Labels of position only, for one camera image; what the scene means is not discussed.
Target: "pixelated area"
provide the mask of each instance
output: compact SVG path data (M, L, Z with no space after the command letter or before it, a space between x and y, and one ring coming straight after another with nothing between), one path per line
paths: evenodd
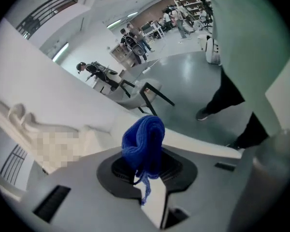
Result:
M68 162L81 157L78 133L40 132L31 136L32 151L36 161L53 168L66 167Z

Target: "person wearing backpack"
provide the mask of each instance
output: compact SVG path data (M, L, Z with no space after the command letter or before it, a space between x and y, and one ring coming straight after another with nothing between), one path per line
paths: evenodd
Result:
M182 39L187 38L185 36L185 33L190 35L190 32L184 28L183 26L184 17L183 14L178 10L177 6L175 7L175 10L172 11L171 17L176 20L177 28L180 35L182 36Z
M141 58L138 54L135 53L135 49L138 49L140 52L142 52L142 57L144 58L145 61L147 61L147 57L145 55L145 51L143 50L143 48L137 43L137 36L134 35L132 32L126 32L125 29L120 30L121 34L123 35L123 37L121 38L120 41L120 46L123 47L123 45L125 45L126 47L128 47L129 49L132 50L137 62L139 64L142 63Z

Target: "blue cloth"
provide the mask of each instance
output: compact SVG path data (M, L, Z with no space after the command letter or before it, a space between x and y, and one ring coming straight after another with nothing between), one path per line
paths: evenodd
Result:
M146 185L142 205L151 192L149 178L159 177L164 134L161 119L149 115L140 118L122 137L122 156L140 178L134 185L141 181Z

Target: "green fabric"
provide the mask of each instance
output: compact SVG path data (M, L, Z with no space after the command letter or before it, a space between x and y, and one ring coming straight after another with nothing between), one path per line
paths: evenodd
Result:
M267 133L281 130L265 93L290 58L290 34L268 0L211 0L223 69Z

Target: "metal railing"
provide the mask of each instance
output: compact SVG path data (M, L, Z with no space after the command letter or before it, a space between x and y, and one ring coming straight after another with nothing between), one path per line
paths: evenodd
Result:
M60 11L77 3L77 0L48 0L32 11L17 27L25 39L29 39L45 22Z
M10 184L15 185L19 170L26 156L27 152L19 145L16 145L9 157L6 159L1 168L0 175Z

